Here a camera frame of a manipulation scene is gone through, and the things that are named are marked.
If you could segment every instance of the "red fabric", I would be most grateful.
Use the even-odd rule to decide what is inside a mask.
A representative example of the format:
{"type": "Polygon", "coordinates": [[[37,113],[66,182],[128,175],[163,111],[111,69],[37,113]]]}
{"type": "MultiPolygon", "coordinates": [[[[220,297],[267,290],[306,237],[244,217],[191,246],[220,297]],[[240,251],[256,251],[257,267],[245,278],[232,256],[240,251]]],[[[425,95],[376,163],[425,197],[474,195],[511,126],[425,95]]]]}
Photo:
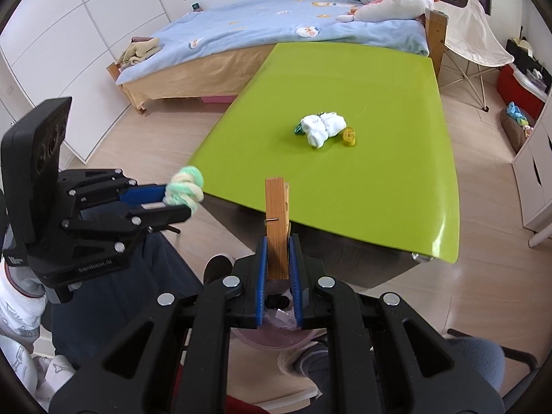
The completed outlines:
{"type": "Polygon", "coordinates": [[[500,70],[496,89],[506,104],[513,101],[516,106],[525,110],[534,120],[539,118],[544,103],[530,91],[521,87],[520,83],[514,78],[513,68],[509,65],[500,70]]]}
{"type": "MultiPolygon", "coordinates": [[[[178,366],[175,387],[173,388],[173,397],[176,397],[183,369],[184,366],[178,366]]],[[[237,398],[231,397],[230,395],[226,396],[225,412],[226,414],[269,414],[268,411],[265,411],[263,408],[250,405],[249,403],[245,403],[237,398]]]]}

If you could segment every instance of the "blue bedspread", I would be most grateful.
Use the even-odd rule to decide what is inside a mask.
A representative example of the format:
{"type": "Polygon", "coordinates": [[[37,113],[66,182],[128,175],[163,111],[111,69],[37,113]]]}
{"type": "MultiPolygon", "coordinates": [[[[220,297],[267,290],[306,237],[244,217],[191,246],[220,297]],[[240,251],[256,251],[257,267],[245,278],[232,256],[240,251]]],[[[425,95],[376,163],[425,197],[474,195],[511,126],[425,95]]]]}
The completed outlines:
{"type": "Polygon", "coordinates": [[[189,60],[231,49],[283,42],[349,42],[429,54],[423,26],[416,20],[382,23],[336,21],[350,0],[254,0],[227,8],[190,12],[158,32],[163,49],[121,73],[124,84],[189,60]]]}

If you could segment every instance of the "bed leg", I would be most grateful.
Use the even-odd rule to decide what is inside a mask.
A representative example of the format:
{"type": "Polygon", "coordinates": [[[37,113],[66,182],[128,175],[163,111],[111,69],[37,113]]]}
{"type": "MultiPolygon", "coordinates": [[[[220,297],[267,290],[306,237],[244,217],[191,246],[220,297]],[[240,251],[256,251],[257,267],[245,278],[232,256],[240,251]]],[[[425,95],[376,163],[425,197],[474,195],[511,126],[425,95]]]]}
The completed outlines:
{"type": "Polygon", "coordinates": [[[426,10],[426,37],[430,49],[430,59],[433,62],[435,77],[439,79],[441,62],[445,51],[446,26],[448,16],[439,11],[426,10]]]}
{"type": "MultiPolygon", "coordinates": [[[[111,75],[111,77],[113,78],[114,81],[117,81],[117,79],[119,78],[119,76],[121,74],[121,69],[120,69],[119,65],[116,64],[115,62],[112,62],[111,64],[108,65],[107,71],[109,72],[109,74],[111,75]]],[[[118,87],[121,89],[121,91],[123,93],[125,93],[120,85],[118,87]]],[[[132,107],[134,107],[136,112],[138,112],[139,114],[143,114],[146,111],[145,109],[140,109],[139,107],[136,107],[134,104],[132,104],[132,101],[130,101],[130,100],[129,100],[129,103],[131,104],[132,107]]]]}

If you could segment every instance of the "black shoe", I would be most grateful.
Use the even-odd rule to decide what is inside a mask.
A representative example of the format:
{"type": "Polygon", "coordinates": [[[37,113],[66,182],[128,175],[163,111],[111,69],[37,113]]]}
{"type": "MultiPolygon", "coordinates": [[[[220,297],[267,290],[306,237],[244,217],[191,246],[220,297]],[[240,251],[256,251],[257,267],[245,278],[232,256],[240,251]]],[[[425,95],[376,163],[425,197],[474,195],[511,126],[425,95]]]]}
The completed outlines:
{"type": "Polygon", "coordinates": [[[203,284],[209,285],[215,280],[230,275],[235,262],[236,259],[227,254],[218,254],[212,257],[212,259],[207,262],[205,271],[203,271],[203,284]]]}

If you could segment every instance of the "folded beige blanket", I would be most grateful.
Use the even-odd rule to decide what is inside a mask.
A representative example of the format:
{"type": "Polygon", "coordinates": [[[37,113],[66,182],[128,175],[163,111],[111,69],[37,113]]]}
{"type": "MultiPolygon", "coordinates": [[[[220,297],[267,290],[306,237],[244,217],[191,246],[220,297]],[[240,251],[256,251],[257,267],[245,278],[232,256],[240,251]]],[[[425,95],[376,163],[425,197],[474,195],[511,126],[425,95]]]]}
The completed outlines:
{"type": "Polygon", "coordinates": [[[158,44],[159,39],[157,37],[147,42],[133,42],[123,51],[117,62],[121,64],[121,69],[140,63],[161,51],[158,44]]]}

